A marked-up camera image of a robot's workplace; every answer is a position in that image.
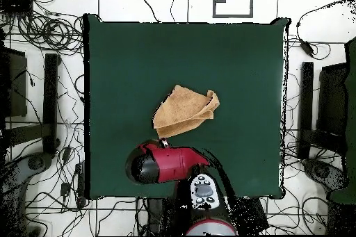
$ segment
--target power adapter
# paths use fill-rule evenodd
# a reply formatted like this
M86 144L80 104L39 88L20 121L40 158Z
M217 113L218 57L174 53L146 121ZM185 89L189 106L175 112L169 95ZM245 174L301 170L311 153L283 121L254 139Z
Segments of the power adapter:
M303 41L302 39L299 39L300 46L302 47L303 51L309 55L310 57L313 57L313 48L310 46L310 43Z
M70 155L72 154L72 148L71 147L66 147L64 149L63 155L62 155L62 160L63 160L63 165L66 165L68 160L70 159Z
M60 196L63 196L63 202L65 202L65 199L70 196L70 184L63 182L60 185Z

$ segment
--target tangled cable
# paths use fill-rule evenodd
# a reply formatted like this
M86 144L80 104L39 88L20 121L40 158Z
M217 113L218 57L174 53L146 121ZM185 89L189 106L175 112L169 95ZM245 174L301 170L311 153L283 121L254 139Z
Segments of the tangled cable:
M27 42L41 50L57 51L63 55L81 53L83 47L82 17L77 17L71 24L66 19L54 19L33 11L33 14L29 16L18 15L17 27Z

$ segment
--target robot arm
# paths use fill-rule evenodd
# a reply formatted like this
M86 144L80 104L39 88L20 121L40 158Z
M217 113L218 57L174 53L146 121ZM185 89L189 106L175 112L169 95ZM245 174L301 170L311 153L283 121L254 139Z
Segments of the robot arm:
M207 158L195 149L170 147L164 139L140 144L126 162L127 176L135 183L178 181L174 222L181 227L180 235L235 236L225 199L208 167Z

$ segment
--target black monitor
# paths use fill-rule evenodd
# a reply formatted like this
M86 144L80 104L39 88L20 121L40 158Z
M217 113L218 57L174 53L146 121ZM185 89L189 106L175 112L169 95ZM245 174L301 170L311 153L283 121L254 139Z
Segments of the black monitor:
M319 81L318 119L316 128L334 135L345 135L347 118L348 76L346 63L323 67Z

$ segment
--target folded towel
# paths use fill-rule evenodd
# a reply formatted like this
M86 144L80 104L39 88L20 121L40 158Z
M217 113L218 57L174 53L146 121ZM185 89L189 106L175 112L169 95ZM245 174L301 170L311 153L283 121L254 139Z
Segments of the folded towel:
M176 85L165 101L157 108L153 127L159 138L168 138L197 128L206 119L213 119L219 106L218 96L213 91L201 95L188 88Z

